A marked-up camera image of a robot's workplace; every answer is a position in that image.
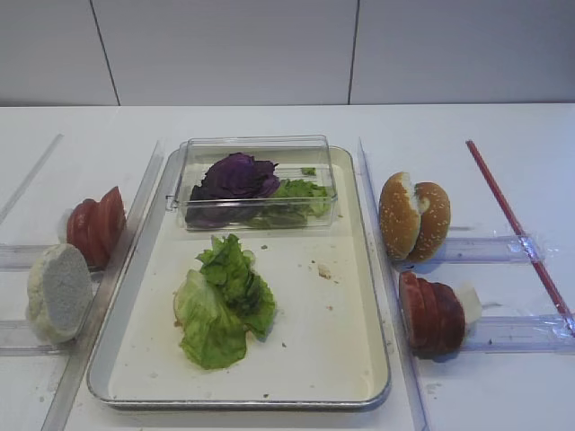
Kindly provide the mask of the red plastic rod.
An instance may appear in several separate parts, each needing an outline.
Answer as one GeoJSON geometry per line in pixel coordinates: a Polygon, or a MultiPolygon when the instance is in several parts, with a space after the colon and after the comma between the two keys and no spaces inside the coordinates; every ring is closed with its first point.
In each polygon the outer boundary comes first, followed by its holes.
{"type": "MultiPolygon", "coordinates": [[[[477,146],[473,142],[473,140],[468,139],[465,141],[465,144],[472,155],[477,167],[479,168],[483,178],[486,180],[492,195],[497,200],[500,209],[502,210],[504,216],[507,218],[513,232],[518,237],[526,237],[526,232],[518,221],[517,217],[515,216],[512,207],[508,203],[507,199],[505,198],[504,194],[502,193],[497,181],[491,174],[489,167],[487,166],[486,162],[483,160],[482,155],[480,154],[477,146]]],[[[528,255],[530,262],[538,275],[540,281],[544,285],[544,288],[551,298],[553,305],[555,306],[557,312],[563,317],[563,320],[566,323],[568,331],[572,337],[574,337],[574,318],[573,315],[565,303],[562,295],[560,294],[558,288],[556,287],[555,283],[551,275],[549,274],[548,270],[546,269],[544,263],[535,257],[535,254],[530,251],[527,246],[524,247],[526,250],[526,254],[528,255]]]]}

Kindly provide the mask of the green lettuce leaf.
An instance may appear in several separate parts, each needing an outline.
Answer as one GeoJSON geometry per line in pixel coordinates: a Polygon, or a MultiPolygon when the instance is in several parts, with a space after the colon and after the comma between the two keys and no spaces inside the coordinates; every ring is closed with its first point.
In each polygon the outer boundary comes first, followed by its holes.
{"type": "Polygon", "coordinates": [[[201,268],[187,272],[179,298],[180,348],[205,370],[227,368],[244,359],[247,335],[268,337],[277,310],[268,283],[254,269],[254,254],[239,238],[211,238],[197,256],[201,268]]]}

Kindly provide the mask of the clear rod far left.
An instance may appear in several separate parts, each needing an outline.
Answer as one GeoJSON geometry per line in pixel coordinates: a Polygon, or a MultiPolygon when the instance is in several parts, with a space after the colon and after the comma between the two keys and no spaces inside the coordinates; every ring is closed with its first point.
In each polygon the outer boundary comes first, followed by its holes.
{"type": "Polygon", "coordinates": [[[23,178],[23,180],[21,181],[21,183],[17,186],[17,188],[14,190],[14,192],[12,193],[12,195],[8,198],[8,200],[6,201],[6,203],[4,204],[4,206],[1,208],[1,212],[0,212],[0,224],[2,224],[4,222],[4,220],[6,219],[6,217],[8,217],[8,215],[10,214],[10,212],[13,210],[14,206],[17,204],[17,202],[20,200],[20,198],[23,196],[23,194],[25,193],[25,191],[27,190],[27,188],[31,185],[31,183],[33,182],[33,180],[35,179],[35,177],[38,175],[38,173],[41,171],[42,167],[45,165],[45,163],[47,162],[47,160],[49,159],[49,157],[54,153],[54,151],[58,148],[58,145],[60,144],[60,142],[64,139],[64,135],[58,133],[53,140],[51,141],[51,143],[47,146],[47,148],[45,149],[45,151],[41,154],[41,156],[39,157],[39,159],[36,161],[36,163],[31,167],[31,169],[29,170],[29,172],[26,174],[26,176],[23,178]]]}

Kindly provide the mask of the sesame bun half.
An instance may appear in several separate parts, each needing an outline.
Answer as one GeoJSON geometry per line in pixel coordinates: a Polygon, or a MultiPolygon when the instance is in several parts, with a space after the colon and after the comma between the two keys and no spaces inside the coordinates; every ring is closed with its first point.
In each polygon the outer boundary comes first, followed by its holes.
{"type": "Polygon", "coordinates": [[[420,232],[419,200],[408,172],[397,172],[385,182],[379,198],[379,225],[390,259],[406,259],[420,232]]]}
{"type": "Polygon", "coordinates": [[[444,243],[451,223],[451,206],[447,193],[434,182],[415,185],[420,207],[420,231],[409,262],[423,262],[432,258],[444,243]]]}

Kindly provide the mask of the clear rail right of tray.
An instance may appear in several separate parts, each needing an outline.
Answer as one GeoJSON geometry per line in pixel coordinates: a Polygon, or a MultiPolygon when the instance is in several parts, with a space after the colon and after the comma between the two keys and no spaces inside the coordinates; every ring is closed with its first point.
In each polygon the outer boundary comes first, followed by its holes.
{"type": "Polygon", "coordinates": [[[389,321],[392,324],[394,346],[396,347],[401,363],[403,381],[411,410],[411,419],[415,430],[429,430],[428,417],[420,393],[418,376],[409,348],[407,334],[403,327],[403,315],[401,301],[397,291],[397,280],[391,262],[387,258],[383,237],[380,232],[378,204],[375,199],[367,154],[360,137],[358,138],[357,158],[367,204],[367,217],[371,224],[377,260],[382,273],[385,296],[389,309],[389,321]]]}

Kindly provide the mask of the clear rail left of tray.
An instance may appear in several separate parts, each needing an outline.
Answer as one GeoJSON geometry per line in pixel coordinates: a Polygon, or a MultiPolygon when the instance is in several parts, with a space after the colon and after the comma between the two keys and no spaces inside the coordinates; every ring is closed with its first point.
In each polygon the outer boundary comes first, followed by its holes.
{"type": "Polygon", "coordinates": [[[69,358],[41,429],[63,430],[66,427],[75,396],[84,379],[85,369],[91,358],[95,342],[102,328],[117,284],[123,276],[124,268],[133,253],[134,243],[141,232],[149,199],[153,195],[158,175],[164,163],[164,149],[156,143],[151,158],[140,182],[137,194],[128,212],[126,226],[119,238],[109,265],[103,272],[102,281],[88,310],[84,325],[69,349],[69,358]]]}

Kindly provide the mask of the red meat patty slices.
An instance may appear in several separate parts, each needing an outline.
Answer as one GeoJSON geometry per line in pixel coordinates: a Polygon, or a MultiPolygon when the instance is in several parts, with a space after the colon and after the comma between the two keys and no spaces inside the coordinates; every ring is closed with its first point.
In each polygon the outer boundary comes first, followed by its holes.
{"type": "Polygon", "coordinates": [[[409,344],[416,354],[445,355],[462,346],[464,308],[450,286],[404,271],[399,275],[399,297],[409,344]]]}

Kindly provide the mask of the white wedge behind patties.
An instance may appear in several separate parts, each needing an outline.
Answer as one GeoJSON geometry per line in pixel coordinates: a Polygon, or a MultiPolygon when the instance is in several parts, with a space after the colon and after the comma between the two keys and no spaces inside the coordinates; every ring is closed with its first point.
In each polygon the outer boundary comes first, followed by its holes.
{"type": "Polygon", "coordinates": [[[474,324],[482,317],[482,303],[470,282],[460,285],[455,290],[455,294],[464,311],[464,334],[467,336],[474,324]]]}

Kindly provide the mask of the clear holder lower right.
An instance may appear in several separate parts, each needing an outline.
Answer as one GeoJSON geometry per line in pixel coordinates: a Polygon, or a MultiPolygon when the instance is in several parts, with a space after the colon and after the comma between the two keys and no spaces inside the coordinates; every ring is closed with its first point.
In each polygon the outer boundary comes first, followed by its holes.
{"type": "Polygon", "coordinates": [[[483,317],[467,334],[464,352],[574,353],[574,335],[559,315],[483,317]]]}

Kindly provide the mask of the cream metal tray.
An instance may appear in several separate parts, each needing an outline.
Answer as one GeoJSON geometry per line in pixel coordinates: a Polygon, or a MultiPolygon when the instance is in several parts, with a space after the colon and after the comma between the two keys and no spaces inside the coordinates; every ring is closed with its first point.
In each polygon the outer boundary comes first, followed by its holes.
{"type": "Polygon", "coordinates": [[[174,292],[210,233],[184,230],[166,207],[171,154],[93,352],[94,397],[142,410],[358,410],[383,401],[391,377],[353,162],[339,147],[330,153],[339,192],[330,226],[239,232],[278,309],[266,339],[248,338],[244,359],[215,371],[184,355],[173,326],[174,292]]]}

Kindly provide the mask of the clear holder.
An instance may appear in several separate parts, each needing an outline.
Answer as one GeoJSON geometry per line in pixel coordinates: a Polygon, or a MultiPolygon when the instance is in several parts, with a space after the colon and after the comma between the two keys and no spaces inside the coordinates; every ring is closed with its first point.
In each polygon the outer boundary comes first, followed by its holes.
{"type": "Polygon", "coordinates": [[[483,317],[467,334],[464,352],[574,353],[574,335],[559,315],[483,317]]]}
{"type": "Polygon", "coordinates": [[[448,237],[436,259],[449,263],[531,263],[544,260],[544,251],[529,235],[448,237]]]}
{"type": "Polygon", "coordinates": [[[68,345],[41,341],[27,321],[1,321],[1,356],[49,356],[65,354],[68,345]]]}
{"type": "Polygon", "coordinates": [[[53,260],[63,243],[54,245],[2,245],[1,271],[25,271],[43,267],[53,260]]]}

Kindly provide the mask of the clear plastic container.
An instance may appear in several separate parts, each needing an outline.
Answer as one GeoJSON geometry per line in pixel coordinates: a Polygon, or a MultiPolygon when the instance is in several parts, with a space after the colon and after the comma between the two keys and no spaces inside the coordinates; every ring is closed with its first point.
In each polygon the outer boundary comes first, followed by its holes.
{"type": "Polygon", "coordinates": [[[175,177],[172,190],[167,197],[167,208],[176,212],[178,223],[188,231],[210,231],[219,229],[260,229],[241,223],[230,223],[219,228],[196,228],[185,222],[189,206],[256,206],[261,209],[273,203],[270,198],[202,200],[190,201],[195,185],[204,179],[208,169],[229,154],[244,153],[257,161],[271,161],[276,164],[274,174],[279,180],[310,180],[327,187],[331,210],[321,218],[309,217],[303,227],[327,226],[331,224],[338,193],[335,186],[330,147],[324,136],[251,136],[227,138],[193,138],[180,145],[175,153],[175,177]]]}

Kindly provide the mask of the clear holder lower left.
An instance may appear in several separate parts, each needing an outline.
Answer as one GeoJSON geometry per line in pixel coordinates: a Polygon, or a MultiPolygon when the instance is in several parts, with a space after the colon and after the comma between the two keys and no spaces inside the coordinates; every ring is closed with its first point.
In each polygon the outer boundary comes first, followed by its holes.
{"type": "Polygon", "coordinates": [[[1,321],[1,356],[49,356],[65,354],[68,345],[41,341],[27,321],[1,321]]]}

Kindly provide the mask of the clear holder upper left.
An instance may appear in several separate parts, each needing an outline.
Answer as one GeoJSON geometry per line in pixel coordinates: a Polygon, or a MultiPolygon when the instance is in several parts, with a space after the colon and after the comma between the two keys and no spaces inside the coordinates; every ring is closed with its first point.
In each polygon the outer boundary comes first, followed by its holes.
{"type": "Polygon", "coordinates": [[[43,267],[53,260],[63,243],[54,245],[2,245],[1,271],[25,271],[43,267]]]}

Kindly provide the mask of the clear rail of tray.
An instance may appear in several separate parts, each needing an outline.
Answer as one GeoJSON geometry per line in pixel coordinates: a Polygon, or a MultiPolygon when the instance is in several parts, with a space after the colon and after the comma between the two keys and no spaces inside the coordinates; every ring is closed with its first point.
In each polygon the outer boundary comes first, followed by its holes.
{"type": "Polygon", "coordinates": [[[411,410],[411,419],[415,430],[429,430],[428,417],[420,393],[418,376],[409,348],[407,334],[403,327],[403,315],[401,301],[397,291],[397,280],[391,262],[387,258],[383,237],[380,232],[378,204],[375,199],[367,154],[360,137],[358,138],[357,158],[367,204],[367,217],[371,224],[377,260],[382,273],[385,296],[389,309],[389,321],[392,324],[394,346],[396,347],[401,363],[403,381],[411,410]]]}
{"type": "Polygon", "coordinates": [[[123,276],[124,268],[133,253],[134,243],[141,232],[149,199],[153,195],[158,175],[164,163],[164,149],[156,143],[151,158],[140,182],[137,194],[128,212],[126,226],[119,238],[109,265],[103,272],[102,281],[88,310],[84,325],[69,349],[69,358],[41,429],[63,430],[66,427],[75,396],[84,379],[85,369],[91,358],[95,342],[102,328],[117,284],[123,276]]]}

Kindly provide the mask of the bottom bun slice on tray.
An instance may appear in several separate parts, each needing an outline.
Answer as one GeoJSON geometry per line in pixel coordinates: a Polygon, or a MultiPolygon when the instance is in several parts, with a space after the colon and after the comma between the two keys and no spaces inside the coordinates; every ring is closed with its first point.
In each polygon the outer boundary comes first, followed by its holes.
{"type": "Polygon", "coordinates": [[[173,301],[172,301],[172,309],[173,309],[173,314],[174,314],[174,327],[180,327],[181,326],[181,318],[179,315],[179,298],[177,295],[174,295],[173,297],[173,301]]]}

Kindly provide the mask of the sesame bun rear half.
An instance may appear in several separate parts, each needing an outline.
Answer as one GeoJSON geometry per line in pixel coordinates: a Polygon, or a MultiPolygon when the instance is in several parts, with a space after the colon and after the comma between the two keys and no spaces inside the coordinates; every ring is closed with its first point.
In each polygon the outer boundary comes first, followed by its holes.
{"type": "Polygon", "coordinates": [[[420,231],[409,262],[423,262],[432,258],[444,243],[451,223],[451,206],[447,193],[434,182],[415,185],[420,207],[420,231]]]}

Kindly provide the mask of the green lettuce in container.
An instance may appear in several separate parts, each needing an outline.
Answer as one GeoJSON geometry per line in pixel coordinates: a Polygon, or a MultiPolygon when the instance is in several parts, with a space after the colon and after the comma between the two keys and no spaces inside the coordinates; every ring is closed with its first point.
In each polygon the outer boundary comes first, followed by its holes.
{"type": "Polygon", "coordinates": [[[273,203],[264,205],[245,224],[260,229],[303,227],[309,217],[321,218],[331,210],[329,191],[310,180],[281,180],[270,195],[273,203]]]}

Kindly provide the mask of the sesame bun front half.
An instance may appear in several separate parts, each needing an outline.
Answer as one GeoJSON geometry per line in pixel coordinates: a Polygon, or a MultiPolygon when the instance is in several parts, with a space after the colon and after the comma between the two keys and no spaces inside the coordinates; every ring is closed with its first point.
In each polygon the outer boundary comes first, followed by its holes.
{"type": "Polygon", "coordinates": [[[379,198],[379,225],[390,259],[406,259],[420,232],[419,200],[408,172],[397,172],[385,182],[379,198]]]}

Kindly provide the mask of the pale bun half left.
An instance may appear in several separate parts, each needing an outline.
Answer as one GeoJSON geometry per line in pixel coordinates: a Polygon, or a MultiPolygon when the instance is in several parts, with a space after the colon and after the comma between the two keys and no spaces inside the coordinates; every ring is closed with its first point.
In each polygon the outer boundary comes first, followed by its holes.
{"type": "Polygon", "coordinates": [[[68,243],[44,250],[28,275],[27,296],[26,318],[39,339],[54,344],[73,339],[93,299],[82,253],[68,243]]]}

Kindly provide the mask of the clear holder upper right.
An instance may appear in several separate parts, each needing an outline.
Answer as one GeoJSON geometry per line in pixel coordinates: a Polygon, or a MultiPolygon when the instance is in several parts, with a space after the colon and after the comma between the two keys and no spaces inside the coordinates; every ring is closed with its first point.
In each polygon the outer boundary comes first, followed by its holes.
{"type": "Polygon", "coordinates": [[[529,235],[448,237],[436,259],[449,263],[531,263],[544,260],[544,251],[529,235]]]}

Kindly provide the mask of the left tomato slices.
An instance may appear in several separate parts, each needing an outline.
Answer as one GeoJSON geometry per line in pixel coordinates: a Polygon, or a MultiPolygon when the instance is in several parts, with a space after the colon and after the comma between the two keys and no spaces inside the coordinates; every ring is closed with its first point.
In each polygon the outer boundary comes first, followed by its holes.
{"type": "Polygon", "coordinates": [[[75,246],[89,267],[104,269],[118,244],[127,218],[119,187],[100,201],[87,198],[66,219],[66,242],[75,246]]]}

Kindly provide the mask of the bread crumb piece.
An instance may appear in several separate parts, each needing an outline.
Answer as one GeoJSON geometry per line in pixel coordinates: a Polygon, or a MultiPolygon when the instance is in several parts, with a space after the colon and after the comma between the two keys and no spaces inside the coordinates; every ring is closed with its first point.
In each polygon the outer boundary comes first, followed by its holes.
{"type": "Polygon", "coordinates": [[[318,270],[318,275],[320,277],[325,278],[325,279],[331,279],[332,278],[332,273],[326,265],[318,264],[317,270],[318,270]]]}

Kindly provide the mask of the purple cabbage leaf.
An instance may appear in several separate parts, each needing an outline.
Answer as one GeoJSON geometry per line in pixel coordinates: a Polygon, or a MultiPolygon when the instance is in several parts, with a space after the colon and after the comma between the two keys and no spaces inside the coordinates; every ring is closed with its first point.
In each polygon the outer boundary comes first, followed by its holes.
{"type": "MultiPolygon", "coordinates": [[[[190,201],[269,198],[280,185],[274,174],[276,164],[257,161],[244,153],[229,154],[214,163],[199,185],[195,185],[190,201]]],[[[256,206],[189,206],[185,216],[188,226],[219,228],[241,223],[255,216],[256,206]]]]}

